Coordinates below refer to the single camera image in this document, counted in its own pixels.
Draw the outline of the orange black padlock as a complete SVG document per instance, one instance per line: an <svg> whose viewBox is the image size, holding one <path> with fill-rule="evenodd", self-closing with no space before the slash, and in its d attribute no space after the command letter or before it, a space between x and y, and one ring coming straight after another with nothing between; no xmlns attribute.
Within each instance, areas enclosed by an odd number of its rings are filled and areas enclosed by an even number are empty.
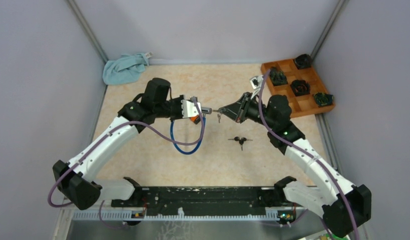
<svg viewBox="0 0 410 240"><path fill-rule="evenodd" d="M190 120L191 120L191 122L193 122L195 125L197 125L197 124L199 124L199 123L201 122L200 117L199 117L198 115L197 115L197 116L194 116L194 117L191 117Z"/></svg>

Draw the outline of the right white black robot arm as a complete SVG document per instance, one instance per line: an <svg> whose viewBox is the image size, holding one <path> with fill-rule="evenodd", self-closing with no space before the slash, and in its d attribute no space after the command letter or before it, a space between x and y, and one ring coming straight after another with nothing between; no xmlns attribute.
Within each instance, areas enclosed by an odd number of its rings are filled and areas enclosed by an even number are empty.
<svg viewBox="0 0 410 240"><path fill-rule="evenodd" d="M295 162L314 182L310 188L293 177L275 184L274 199L280 206L297 203L322 218L328 229L338 237L354 233L371 218L370 189L355 185L337 172L317 153L305 134L291 121L292 109L285 95L273 95L267 104L250 92L234 103L220 107L218 112L236 123L252 120L268 130L271 144Z"/></svg>

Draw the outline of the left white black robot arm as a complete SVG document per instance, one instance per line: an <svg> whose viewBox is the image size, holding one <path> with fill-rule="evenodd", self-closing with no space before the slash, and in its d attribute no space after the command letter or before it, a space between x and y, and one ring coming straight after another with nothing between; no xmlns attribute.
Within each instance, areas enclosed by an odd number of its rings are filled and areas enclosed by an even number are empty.
<svg viewBox="0 0 410 240"><path fill-rule="evenodd" d="M128 141L150 128L158 118L178 120L187 118L194 103L184 95L168 98L169 81L153 78L143 93L123 105L106 130L88 147L67 162L58 160L52 167L55 184L71 204L86 210L103 200L123 200L131 207L143 199L129 179L97 180L96 176L112 156Z"/></svg>

